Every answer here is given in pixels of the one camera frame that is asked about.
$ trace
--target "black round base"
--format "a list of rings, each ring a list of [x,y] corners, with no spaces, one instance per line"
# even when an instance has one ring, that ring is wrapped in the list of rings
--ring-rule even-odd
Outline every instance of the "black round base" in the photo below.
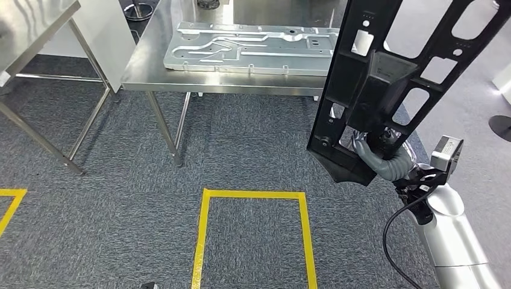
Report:
[[[488,124],[496,135],[507,141],[511,141],[511,117],[492,116]]]
[[[124,16],[130,21],[144,21],[151,18],[154,9],[151,5],[146,3],[139,4],[140,10],[137,13],[135,5],[131,4],[124,8]]]

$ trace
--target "table leg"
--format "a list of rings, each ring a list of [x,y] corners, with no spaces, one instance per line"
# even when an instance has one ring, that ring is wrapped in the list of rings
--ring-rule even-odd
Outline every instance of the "table leg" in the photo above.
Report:
[[[181,143],[181,134],[183,133],[184,119],[186,117],[186,111],[188,110],[188,104],[190,103],[191,92],[187,92],[184,97],[183,110],[181,110],[181,117],[179,118],[179,125],[177,126],[176,133],[176,149],[179,150],[179,144]]]
[[[73,145],[73,148],[71,149],[71,152],[69,153],[69,159],[70,160],[73,160],[75,158],[75,155],[77,154],[78,149],[81,146],[81,143],[83,142],[83,140],[85,139],[85,136],[89,132],[90,127],[92,126],[92,124],[96,120],[96,117],[98,117],[99,111],[101,110],[101,107],[105,103],[105,100],[107,99],[108,94],[110,94],[110,88],[105,89],[105,92],[103,93],[103,95],[99,99],[98,104],[96,104],[96,107],[92,111],[92,114],[90,115],[90,117],[87,120],[84,128],[82,129],[82,131],[80,133],[80,136],[78,137],[78,139],[76,140],[75,144]]]
[[[19,126],[22,130],[24,130],[32,139],[38,142],[43,148],[45,148],[48,152],[52,153],[61,163],[63,163],[66,167],[70,168],[71,171],[78,175],[84,174],[84,171],[81,170],[81,168],[79,168],[70,159],[66,158],[66,156],[62,152],[60,152],[60,150],[58,150],[53,144],[51,144],[47,139],[40,135],[35,129],[33,129],[14,111],[8,108],[3,102],[0,102],[0,111],[10,120],[12,120],[17,126]]]
[[[154,114],[156,115],[156,122],[158,123],[158,127],[160,128],[161,134],[163,134],[163,139],[167,143],[167,147],[169,148],[169,151],[171,152],[171,156],[174,159],[174,164],[178,167],[183,165],[183,162],[181,160],[181,157],[178,155],[176,145],[174,144],[174,141],[172,140],[171,133],[169,132],[169,128],[167,126],[167,123],[165,122],[165,119],[163,118],[163,113],[161,112],[161,108],[158,104],[158,101],[156,100],[156,96],[154,95],[154,92],[146,92],[147,93],[147,99],[149,100],[149,104],[151,104],[151,108],[154,111]]]
[[[108,95],[115,96],[115,102],[119,102],[116,93],[114,92],[112,86],[110,85],[105,73],[101,69],[101,66],[99,65],[96,57],[94,56],[94,53],[92,53],[92,50],[90,49],[89,44],[85,41],[85,38],[83,37],[82,33],[78,29],[77,24],[73,19],[69,20],[69,26],[71,27],[71,30],[75,34],[75,37],[77,38],[78,42],[80,43],[80,46],[82,47],[83,51],[87,55],[87,58],[90,61],[90,64],[94,68],[94,71],[96,71],[96,74],[101,78],[101,81],[103,82],[103,85],[105,87],[105,92],[99,99],[98,103],[96,104],[96,107],[92,111],[91,116],[87,120],[87,123],[85,124],[85,127],[82,129],[82,132],[80,133],[80,136],[76,140],[75,144],[73,145],[73,148],[71,149],[71,152],[69,153],[69,159],[73,160],[75,158],[75,155],[78,152],[78,149],[80,148],[83,140],[85,139],[85,136],[89,132],[90,127],[96,120],[96,117],[99,114],[99,111],[101,110],[101,107],[105,103],[105,100],[107,99]]]

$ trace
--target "metal rod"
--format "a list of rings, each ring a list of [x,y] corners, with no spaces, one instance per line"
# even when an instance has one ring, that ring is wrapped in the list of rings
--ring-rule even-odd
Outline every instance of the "metal rod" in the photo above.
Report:
[[[36,78],[36,79],[53,79],[53,80],[71,80],[71,81],[84,81],[84,82],[99,82],[99,83],[103,82],[99,78],[82,77],[82,76],[69,76],[69,75],[18,73],[18,74],[16,74],[16,77],[21,77],[21,78]]]
[[[33,129],[14,111],[8,108],[3,102],[0,102],[0,111],[4,113],[5,116],[12,120],[22,130],[24,130],[33,140],[38,142],[48,152],[52,153],[61,163],[63,163],[66,167],[71,169],[71,171],[78,175],[84,174],[84,171],[81,170],[81,168],[79,168],[70,159],[66,158],[66,156],[62,152],[60,152],[60,150],[58,150],[53,144],[51,144],[47,139],[40,135],[35,129]]]
[[[96,104],[96,107],[92,111],[92,114],[90,115],[89,119],[87,120],[87,123],[85,124],[84,128],[82,129],[80,136],[76,140],[75,144],[73,145],[73,148],[71,149],[71,152],[69,153],[69,159],[73,160],[75,158],[75,155],[78,152],[78,149],[80,148],[83,140],[85,139],[85,136],[89,132],[90,127],[94,123],[94,120],[96,120],[96,117],[98,117],[99,111],[101,110],[101,107],[105,103],[105,100],[107,99],[108,94],[110,93],[110,89],[105,89],[105,92],[101,96],[101,98],[98,101],[98,104]]]
[[[137,17],[142,17],[142,10],[140,9],[140,3],[138,0],[132,0],[133,3],[133,9],[135,9],[135,13],[137,14]]]
[[[76,22],[74,21],[74,19],[71,18],[71,19],[69,19],[68,23],[69,23],[69,26],[71,27],[71,30],[75,34],[75,37],[77,38],[78,42],[80,43],[83,51],[87,55],[87,58],[89,59],[90,64],[92,65],[92,67],[94,68],[94,70],[96,71],[98,76],[101,78],[101,80],[103,81],[105,88],[110,88],[113,91],[110,83],[108,82],[107,77],[105,76],[105,73],[101,69],[101,66],[99,65],[96,57],[94,56],[94,53],[92,53],[92,50],[90,50],[89,44],[87,44],[87,42],[85,41],[85,38],[83,37],[83,34],[78,29]]]
[[[156,122],[158,123],[158,127],[160,128],[161,134],[163,134],[163,139],[167,143],[167,147],[169,148],[169,151],[171,152],[171,156],[174,159],[174,164],[178,167],[183,165],[183,162],[178,155],[177,148],[174,144],[174,141],[172,140],[171,133],[169,132],[169,128],[167,126],[167,123],[165,122],[165,119],[163,118],[163,113],[161,113],[161,108],[156,100],[156,96],[154,95],[154,92],[146,92],[147,93],[147,99],[149,100],[149,104],[151,104],[151,108],[154,111],[154,114],[156,115]]]
[[[176,133],[176,149],[177,150],[179,150],[181,134],[183,133],[184,118],[186,117],[186,110],[188,110],[188,103],[190,103],[191,95],[192,95],[191,92],[187,92],[186,96],[184,97],[183,110],[181,111],[181,117],[179,118],[179,125],[177,126],[177,133]]]

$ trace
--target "yellow tape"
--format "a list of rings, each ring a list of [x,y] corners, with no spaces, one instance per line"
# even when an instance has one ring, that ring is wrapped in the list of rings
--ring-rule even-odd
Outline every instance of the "yellow tape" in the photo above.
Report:
[[[307,201],[305,193],[298,198],[300,206],[300,220],[302,223],[302,235],[304,239],[305,265],[307,267],[307,280],[309,289],[317,289],[316,266],[314,265],[314,253],[312,252],[312,238],[310,236],[309,212],[307,211]]]
[[[7,211],[5,212],[4,216],[0,220],[0,237],[4,233],[5,228],[7,227],[7,224],[9,224],[9,221],[14,215],[14,212],[18,208],[19,204],[21,203],[21,200],[25,196],[25,193],[27,193],[27,190],[25,188],[20,189],[0,189],[0,196],[3,197],[14,197],[13,201],[7,208]]]
[[[247,197],[251,199],[298,199],[295,191],[217,191],[204,189],[210,197]]]
[[[197,247],[195,248],[195,259],[193,260],[192,289],[201,288],[202,262],[204,261],[204,246],[206,243],[206,227],[209,211],[208,190],[202,193],[201,214],[199,215],[199,235],[197,236]]]
[[[204,189],[202,193],[201,213],[199,216],[199,229],[197,247],[193,260],[192,289],[201,288],[202,264],[204,262],[204,249],[206,241],[207,218],[209,212],[209,200],[211,197],[245,197],[257,199],[296,199],[300,208],[300,221],[304,242],[305,263],[307,267],[307,281],[309,289],[317,289],[316,267],[312,251],[312,239],[310,237],[309,214],[304,192],[294,191],[221,191]]]

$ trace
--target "stainless steel table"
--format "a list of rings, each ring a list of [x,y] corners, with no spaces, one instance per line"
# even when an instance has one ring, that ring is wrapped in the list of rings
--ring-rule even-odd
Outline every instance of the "stainless steel table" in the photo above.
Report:
[[[346,6],[343,0],[221,0],[220,7],[207,11],[198,8],[195,2],[160,0],[121,81],[124,89],[147,92],[177,165],[181,164],[177,149],[190,92],[317,96],[322,93],[326,77],[167,70],[163,66],[163,58],[172,38],[173,27],[182,21],[340,27]],[[187,92],[176,142],[163,120],[154,91]]]
[[[102,82],[105,92],[89,117],[71,152],[66,156],[47,141],[26,121],[0,101],[0,111],[56,159],[77,174],[84,173],[73,158],[82,144],[92,123],[96,119],[106,97],[113,93],[96,58],[71,18],[80,8],[78,0],[0,0],[0,87],[13,77],[62,79],[73,81]],[[25,65],[41,50],[43,45],[65,24],[69,23],[80,45],[87,54],[100,79],[63,75],[27,75],[19,74]]]

